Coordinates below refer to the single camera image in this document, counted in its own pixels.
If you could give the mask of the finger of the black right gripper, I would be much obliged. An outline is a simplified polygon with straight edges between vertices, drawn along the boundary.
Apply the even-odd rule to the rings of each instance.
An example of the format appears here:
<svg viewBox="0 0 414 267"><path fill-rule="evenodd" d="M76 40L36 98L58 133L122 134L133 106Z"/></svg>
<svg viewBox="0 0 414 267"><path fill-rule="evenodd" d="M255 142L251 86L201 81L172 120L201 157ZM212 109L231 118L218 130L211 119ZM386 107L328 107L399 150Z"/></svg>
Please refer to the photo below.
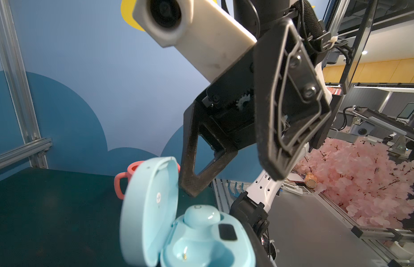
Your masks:
<svg viewBox="0 0 414 267"><path fill-rule="evenodd" d="M179 186L198 196L238 154L203 104L194 101L184 112Z"/></svg>
<svg viewBox="0 0 414 267"><path fill-rule="evenodd" d="M263 169L284 180L331 115L300 35L281 19L254 46L255 135Z"/></svg>

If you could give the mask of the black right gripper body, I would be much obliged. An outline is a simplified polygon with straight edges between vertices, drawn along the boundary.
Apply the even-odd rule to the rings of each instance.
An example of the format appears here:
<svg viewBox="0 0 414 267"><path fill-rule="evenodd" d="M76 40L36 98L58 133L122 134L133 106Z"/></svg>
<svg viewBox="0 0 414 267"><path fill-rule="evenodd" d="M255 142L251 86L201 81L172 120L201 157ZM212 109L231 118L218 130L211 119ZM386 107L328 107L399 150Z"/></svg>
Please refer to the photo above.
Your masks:
<svg viewBox="0 0 414 267"><path fill-rule="evenodd" d="M238 151L257 144L253 52L247 52L196 99Z"/></svg>

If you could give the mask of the light blue earbud case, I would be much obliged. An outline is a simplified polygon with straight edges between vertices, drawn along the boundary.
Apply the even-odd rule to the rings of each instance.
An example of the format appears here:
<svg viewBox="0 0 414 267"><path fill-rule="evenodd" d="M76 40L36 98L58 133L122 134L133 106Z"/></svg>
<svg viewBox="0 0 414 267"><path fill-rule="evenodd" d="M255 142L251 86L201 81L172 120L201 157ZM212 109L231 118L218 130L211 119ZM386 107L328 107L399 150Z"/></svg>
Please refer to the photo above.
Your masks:
<svg viewBox="0 0 414 267"><path fill-rule="evenodd" d="M137 237L120 234L125 262L136 267L253 267L255 252L243 225L233 216L220 212L221 221L203 229L184 223L176 214L165 234L137 231Z"/></svg>

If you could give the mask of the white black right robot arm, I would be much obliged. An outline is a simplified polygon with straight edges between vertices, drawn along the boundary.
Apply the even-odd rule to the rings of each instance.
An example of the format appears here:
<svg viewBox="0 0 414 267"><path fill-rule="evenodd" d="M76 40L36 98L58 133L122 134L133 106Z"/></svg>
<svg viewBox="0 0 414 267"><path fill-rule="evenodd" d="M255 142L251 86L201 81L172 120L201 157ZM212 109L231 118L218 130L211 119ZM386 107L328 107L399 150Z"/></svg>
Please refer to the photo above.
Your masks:
<svg viewBox="0 0 414 267"><path fill-rule="evenodd" d="M234 17L257 43L194 100L184 114L180 186L198 196L256 144L269 175L230 209L261 237L267 207L304 149L319 148L334 110L320 79L332 35L308 1L234 1Z"/></svg>

